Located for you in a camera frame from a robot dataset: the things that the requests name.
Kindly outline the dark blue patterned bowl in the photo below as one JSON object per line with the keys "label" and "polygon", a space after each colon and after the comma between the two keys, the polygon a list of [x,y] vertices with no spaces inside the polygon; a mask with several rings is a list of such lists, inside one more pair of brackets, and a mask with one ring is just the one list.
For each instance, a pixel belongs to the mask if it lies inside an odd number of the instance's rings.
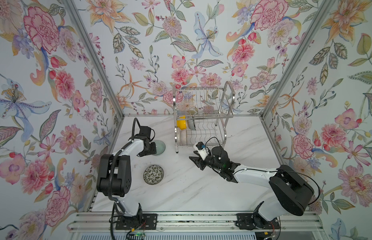
{"label": "dark blue patterned bowl", "polygon": [[188,122],[188,128],[191,130],[191,131],[195,131],[196,130],[196,122],[194,119],[190,119],[190,120],[187,120]]}

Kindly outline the pink glass bowl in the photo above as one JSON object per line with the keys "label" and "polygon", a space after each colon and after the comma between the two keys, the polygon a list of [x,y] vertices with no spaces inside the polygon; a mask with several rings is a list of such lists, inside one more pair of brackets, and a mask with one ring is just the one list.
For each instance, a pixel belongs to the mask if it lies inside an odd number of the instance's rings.
{"label": "pink glass bowl", "polygon": [[188,144],[187,130],[181,130],[179,132],[179,141],[181,146],[186,146]]}

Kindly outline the green glass bowl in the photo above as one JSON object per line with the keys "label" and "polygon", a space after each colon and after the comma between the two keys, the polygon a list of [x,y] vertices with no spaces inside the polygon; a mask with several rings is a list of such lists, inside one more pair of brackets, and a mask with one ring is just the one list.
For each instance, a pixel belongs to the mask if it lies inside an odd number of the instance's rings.
{"label": "green glass bowl", "polygon": [[165,152],[166,145],[163,141],[155,140],[153,141],[153,143],[155,143],[155,147],[156,147],[156,153],[153,154],[154,156],[159,156]]}

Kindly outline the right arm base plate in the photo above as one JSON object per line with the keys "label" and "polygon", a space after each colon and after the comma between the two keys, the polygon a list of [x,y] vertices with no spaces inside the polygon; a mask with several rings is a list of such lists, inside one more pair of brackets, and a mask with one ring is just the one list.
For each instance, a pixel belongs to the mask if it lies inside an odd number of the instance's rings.
{"label": "right arm base plate", "polygon": [[260,215],[253,213],[238,213],[236,217],[235,225],[240,230],[279,230],[281,228],[278,218],[266,221]]}

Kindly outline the black white speckled bowl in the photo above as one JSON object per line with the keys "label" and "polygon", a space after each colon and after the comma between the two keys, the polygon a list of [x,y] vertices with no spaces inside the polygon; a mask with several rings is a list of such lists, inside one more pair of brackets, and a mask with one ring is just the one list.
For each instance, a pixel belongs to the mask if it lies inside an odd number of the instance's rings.
{"label": "black white speckled bowl", "polygon": [[159,165],[149,166],[143,173],[143,180],[148,185],[157,185],[164,178],[164,170]]}

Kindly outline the steel two-tier dish rack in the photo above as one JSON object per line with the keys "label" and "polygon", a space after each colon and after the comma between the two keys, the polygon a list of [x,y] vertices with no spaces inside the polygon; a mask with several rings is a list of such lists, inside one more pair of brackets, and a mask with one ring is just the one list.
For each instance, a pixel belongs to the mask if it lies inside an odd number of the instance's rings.
{"label": "steel two-tier dish rack", "polygon": [[[227,142],[227,125],[234,117],[236,92],[230,82],[222,87],[173,88],[170,93],[173,103],[174,145],[178,154],[180,148],[192,147],[198,142],[208,146],[224,146]],[[181,146],[176,121],[185,116],[194,119],[196,130],[187,128],[188,144]]]}

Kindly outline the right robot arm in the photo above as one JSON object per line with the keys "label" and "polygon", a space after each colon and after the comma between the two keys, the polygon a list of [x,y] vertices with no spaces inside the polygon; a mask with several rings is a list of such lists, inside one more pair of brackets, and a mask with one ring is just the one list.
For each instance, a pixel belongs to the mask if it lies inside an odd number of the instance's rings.
{"label": "right robot arm", "polygon": [[223,147],[212,150],[199,142],[194,146],[194,155],[189,159],[200,169],[212,169],[224,180],[239,184],[253,184],[271,189],[273,196],[260,202],[250,216],[254,228],[263,228],[267,223],[285,214],[302,216],[311,204],[314,189],[287,165],[276,169],[250,168],[234,163]]}

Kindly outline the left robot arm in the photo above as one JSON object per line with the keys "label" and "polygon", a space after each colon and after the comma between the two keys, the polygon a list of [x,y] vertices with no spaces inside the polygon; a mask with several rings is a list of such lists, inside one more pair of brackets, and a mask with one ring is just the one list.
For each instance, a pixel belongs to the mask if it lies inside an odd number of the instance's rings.
{"label": "left robot arm", "polygon": [[114,210],[125,218],[138,218],[141,205],[127,194],[132,185],[131,162],[136,157],[156,154],[152,128],[140,126],[139,132],[132,130],[127,143],[114,154],[100,158],[96,189],[113,202]]}

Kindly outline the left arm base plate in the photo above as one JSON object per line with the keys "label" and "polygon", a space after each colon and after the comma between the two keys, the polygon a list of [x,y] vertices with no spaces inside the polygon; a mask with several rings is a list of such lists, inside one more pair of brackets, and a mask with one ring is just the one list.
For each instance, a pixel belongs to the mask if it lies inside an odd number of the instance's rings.
{"label": "left arm base plate", "polygon": [[116,230],[132,230],[140,227],[142,230],[156,230],[157,214],[138,214],[133,217],[118,217],[115,224]]}

